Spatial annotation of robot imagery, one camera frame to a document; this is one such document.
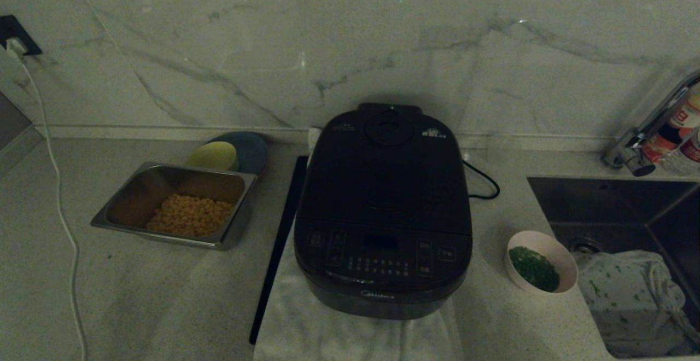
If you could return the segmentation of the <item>long black strip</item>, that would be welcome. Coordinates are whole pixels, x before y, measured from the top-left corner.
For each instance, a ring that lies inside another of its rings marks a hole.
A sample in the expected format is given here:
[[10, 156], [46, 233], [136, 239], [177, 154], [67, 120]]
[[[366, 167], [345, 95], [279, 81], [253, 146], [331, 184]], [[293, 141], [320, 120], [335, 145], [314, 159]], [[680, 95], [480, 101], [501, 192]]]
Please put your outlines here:
[[282, 260], [283, 251], [291, 231], [293, 219], [295, 217], [299, 199], [302, 193], [305, 178], [307, 176], [308, 156], [298, 156], [295, 162], [293, 176], [287, 191], [287, 198], [283, 206], [282, 217], [278, 224], [275, 243], [267, 265], [266, 275], [262, 284], [262, 289], [253, 317], [252, 328], [248, 334], [248, 343], [255, 346], [259, 332], [265, 316], [267, 304], [272, 293], [273, 282], [277, 275], [278, 267]]

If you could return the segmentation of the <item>chopped green vegetables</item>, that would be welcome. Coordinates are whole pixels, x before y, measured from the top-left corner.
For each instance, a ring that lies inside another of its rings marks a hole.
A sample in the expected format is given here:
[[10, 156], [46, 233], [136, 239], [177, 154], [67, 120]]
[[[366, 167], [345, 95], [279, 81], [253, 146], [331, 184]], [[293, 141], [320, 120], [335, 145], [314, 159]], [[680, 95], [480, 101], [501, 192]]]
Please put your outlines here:
[[531, 286], [553, 292], [560, 285], [560, 276], [555, 266], [542, 254], [528, 247], [513, 247], [508, 252], [515, 271]]

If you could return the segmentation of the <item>bottle with red label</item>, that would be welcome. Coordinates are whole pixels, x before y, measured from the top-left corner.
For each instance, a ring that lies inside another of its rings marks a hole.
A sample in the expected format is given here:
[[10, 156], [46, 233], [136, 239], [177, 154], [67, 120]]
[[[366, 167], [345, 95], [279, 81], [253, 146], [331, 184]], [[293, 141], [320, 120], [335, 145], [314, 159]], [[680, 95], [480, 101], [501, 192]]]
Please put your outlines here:
[[642, 147], [651, 162], [659, 162], [700, 126], [700, 83], [688, 90], [682, 105]]

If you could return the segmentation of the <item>white crumpled cloth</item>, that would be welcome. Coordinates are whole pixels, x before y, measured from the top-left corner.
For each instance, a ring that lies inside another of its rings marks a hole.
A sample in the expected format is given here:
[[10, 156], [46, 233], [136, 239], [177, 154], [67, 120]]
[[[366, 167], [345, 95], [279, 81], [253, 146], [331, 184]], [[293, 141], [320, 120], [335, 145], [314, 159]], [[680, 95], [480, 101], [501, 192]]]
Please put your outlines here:
[[577, 283], [605, 348], [615, 358], [700, 356], [700, 331], [660, 254], [573, 253]]

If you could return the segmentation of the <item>chrome faucet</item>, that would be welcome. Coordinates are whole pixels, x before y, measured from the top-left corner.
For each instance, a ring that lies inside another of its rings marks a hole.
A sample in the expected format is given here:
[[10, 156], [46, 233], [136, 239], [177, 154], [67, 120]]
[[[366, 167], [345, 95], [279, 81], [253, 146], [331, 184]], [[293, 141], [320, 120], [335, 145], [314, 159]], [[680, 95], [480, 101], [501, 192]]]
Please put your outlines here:
[[651, 162], [642, 153], [642, 147], [679, 109], [688, 90], [698, 83], [700, 83], [700, 67], [693, 69], [675, 84], [639, 126], [628, 129], [612, 147], [606, 149], [600, 157], [602, 163], [616, 170], [626, 167], [636, 177], [653, 173], [658, 164], [674, 150], [659, 162]]

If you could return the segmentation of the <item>black wall socket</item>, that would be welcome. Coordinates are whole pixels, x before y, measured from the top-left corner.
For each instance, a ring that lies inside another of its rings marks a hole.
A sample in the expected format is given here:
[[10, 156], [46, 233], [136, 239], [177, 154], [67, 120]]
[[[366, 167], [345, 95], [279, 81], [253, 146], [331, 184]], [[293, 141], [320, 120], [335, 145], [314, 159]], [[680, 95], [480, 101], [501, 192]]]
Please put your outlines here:
[[12, 37], [20, 38], [28, 48], [25, 57], [43, 54], [40, 46], [30, 34], [28, 34], [27, 30], [22, 26], [15, 15], [0, 15], [0, 45], [2, 45], [4, 50], [5, 42]]

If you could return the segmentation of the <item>pink bowl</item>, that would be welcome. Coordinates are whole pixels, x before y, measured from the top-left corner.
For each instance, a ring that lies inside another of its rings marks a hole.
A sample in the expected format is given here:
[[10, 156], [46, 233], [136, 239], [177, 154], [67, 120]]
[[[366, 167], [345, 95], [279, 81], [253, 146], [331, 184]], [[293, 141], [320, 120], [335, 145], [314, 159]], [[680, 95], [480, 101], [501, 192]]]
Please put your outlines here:
[[[546, 292], [531, 286], [523, 279], [511, 263], [508, 252], [513, 247], [528, 247], [533, 251], [542, 254], [550, 263], [555, 266], [557, 273], [560, 276], [560, 285], [553, 292]], [[565, 249], [560, 242], [551, 236], [545, 235], [537, 231], [521, 231], [510, 238], [507, 243], [504, 264], [506, 271], [511, 280], [521, 289], [538, 295], [560, 295], [569, 292], [578, 280], [578, 267], [570, 252]]]

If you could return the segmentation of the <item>white plug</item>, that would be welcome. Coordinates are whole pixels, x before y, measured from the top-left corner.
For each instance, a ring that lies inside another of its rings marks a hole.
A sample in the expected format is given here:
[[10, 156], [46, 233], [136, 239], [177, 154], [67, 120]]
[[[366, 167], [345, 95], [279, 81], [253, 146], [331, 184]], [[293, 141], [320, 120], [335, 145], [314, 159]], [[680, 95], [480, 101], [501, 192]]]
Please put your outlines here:
[[25, 54], [28, 52], [28, 48], [25, 46], [25, 44], [20, 38], [12, 37], [7, 39], [7, 41], [5, 42], [5, 51], [13, 59], [22, 61], [25, 57]]

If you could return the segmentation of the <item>metal sink drain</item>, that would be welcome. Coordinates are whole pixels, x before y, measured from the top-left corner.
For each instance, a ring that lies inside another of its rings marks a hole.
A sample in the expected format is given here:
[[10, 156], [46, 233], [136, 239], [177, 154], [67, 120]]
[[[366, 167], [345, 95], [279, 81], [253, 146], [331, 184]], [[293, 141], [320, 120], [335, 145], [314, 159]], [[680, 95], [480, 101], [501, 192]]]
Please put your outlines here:
[[597, 254], [604, 251], [597, 241], [590, 238], [577, 237], [568, 242], [570, 252], [580, 252], [583, 254]]

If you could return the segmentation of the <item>white towel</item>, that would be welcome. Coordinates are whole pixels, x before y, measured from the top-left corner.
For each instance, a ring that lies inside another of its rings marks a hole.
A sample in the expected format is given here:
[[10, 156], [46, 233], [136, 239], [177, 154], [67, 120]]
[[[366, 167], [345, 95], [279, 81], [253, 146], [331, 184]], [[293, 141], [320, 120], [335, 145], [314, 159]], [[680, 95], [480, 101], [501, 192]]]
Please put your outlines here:
[[[320, 135], [303, 132], [302, 156]], [[374, 319], [335, 311], [312, 294], [296, 264], [294, 219], [262, 321], [253, 361], [464, 361], [453, 304], [425, 318]]]

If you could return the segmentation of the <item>black electric rice cooker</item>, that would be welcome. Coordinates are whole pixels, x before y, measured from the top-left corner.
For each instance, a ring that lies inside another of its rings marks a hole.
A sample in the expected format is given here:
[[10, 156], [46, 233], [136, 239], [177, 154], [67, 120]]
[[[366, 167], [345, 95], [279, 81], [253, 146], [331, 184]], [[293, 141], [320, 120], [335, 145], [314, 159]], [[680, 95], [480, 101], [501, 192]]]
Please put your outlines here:
[[297, 220], [471, 237], [455, 135], [413, 105], [362, 103], [334, 117], [310, 157]]

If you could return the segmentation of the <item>stainless steel tray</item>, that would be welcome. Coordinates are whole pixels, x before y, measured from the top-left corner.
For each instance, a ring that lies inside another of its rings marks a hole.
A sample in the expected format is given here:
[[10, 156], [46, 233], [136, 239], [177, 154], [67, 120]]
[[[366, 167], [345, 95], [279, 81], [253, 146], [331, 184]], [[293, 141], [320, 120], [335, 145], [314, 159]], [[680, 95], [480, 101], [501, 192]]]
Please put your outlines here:
[[[252, 209], [247, 197], [258, 177], [246, 172], [145, 162], [95, 214], [90, 224], [182, 246], [227, 251], [241, 238]], [[232, 212], [211, 234], [187, 236], [147, 229], [156, 209], [175, 194], [232, 204]]]

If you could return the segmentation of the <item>clear bottle with red band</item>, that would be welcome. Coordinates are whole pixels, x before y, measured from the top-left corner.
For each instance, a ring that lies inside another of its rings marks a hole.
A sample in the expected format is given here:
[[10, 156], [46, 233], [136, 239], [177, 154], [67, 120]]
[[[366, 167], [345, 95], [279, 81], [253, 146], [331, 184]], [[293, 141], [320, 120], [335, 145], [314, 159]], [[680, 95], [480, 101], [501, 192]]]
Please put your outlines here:
[[700, 128], [663, 160], [662, 167], [681, 176], [700, 172]]

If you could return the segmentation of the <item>small yellow-green bowl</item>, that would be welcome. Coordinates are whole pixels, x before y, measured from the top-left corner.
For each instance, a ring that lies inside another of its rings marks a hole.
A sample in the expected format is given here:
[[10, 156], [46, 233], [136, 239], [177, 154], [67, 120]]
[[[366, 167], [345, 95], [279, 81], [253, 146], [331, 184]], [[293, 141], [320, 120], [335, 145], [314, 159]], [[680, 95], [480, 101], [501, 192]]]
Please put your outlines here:
[[205, 167], [220, 171], [238, 171], [237, 149], [233, 144], [215, 141], [197, 147], [185, 162], [186, 166]]

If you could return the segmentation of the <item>blue-grey plate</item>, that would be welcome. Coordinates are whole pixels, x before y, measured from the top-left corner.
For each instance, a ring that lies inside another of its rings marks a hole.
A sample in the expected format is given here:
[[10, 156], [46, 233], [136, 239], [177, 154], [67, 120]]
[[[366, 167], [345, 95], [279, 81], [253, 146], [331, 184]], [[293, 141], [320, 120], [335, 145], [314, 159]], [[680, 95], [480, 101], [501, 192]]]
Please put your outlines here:
[[268, 146], [257, 133], [228, 132], [212, 138], [207, 143], [227, 142], [235, 147], [236, 162], [228, 167], [231, 172], [245, 172], [260, 177], [268, 162]]

